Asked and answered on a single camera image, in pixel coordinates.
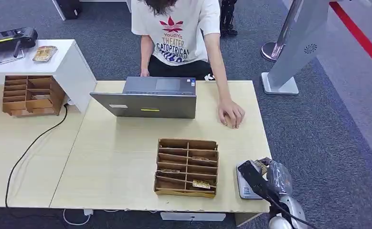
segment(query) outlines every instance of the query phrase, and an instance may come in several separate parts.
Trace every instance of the kiosk stand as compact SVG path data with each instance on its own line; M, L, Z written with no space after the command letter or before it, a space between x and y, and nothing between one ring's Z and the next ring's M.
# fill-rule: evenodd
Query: kiosk stand
M322 49L329 0L294 0L271 58L277 60L268 73L262 73L266 94L298 94L294 75ZM287 45L286 33L290 30Z

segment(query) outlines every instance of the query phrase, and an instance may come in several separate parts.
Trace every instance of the cardboard tray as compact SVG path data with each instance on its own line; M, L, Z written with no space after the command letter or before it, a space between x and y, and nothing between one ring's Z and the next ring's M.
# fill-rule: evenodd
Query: cardboard tray
M215 197L218 181L215 141L159 139L156 164L156 194ZM195 187L197 181L205 182L205 188Z
M11 116L59 115L64 97L51 75L6 76L3 112Z

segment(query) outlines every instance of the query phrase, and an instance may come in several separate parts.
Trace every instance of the floor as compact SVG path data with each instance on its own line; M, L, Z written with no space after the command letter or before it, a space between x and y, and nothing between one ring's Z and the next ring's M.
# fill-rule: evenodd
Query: floor
M300 94L264 94L259 76L272 63L261 58L259 47L278 36L286 5L287 0L237 2L239 35L221 40L228 78L253 81L272 157L290 170L293 196L307 220L325 229L372 229L372 60L330 12L330 47L296 75ZM342 5L372 40L372 1ZM63 22L51 1L0 0L0 31L23 26L35 27L40 39L76 39L98 80L139 74L139 38L131 34L125 3L86 3L80 19ZM59 209L13 212L61 215ZM263 229L266 224L262 215L243 228ZM149 212L96 211L89 224L77 228L124 227L230 229L234 217L190 224L163 222ZM0 229L5 228L63 227L57 219L15 219L0 208Z

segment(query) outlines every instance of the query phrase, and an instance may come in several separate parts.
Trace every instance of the black scanner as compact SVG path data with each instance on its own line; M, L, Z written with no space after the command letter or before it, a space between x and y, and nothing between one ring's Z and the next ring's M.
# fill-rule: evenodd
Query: black scanner
M37 38L37 31L31 27L0 32L0 52L13 52L17 58L19 50L34 47Z

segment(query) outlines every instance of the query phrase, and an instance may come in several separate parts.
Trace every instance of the hand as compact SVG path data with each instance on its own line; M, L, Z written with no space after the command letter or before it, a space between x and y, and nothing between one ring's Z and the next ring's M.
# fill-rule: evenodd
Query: hand
M141 69L141 75L142 77L146 77L146 76L149 76L149 71L147 68L142 68Z
M222 124L232 128L239 128L245 116L245 111L231 99L220 100L218 104L218 116ZM231 123L227 123L225 116L228 116Z

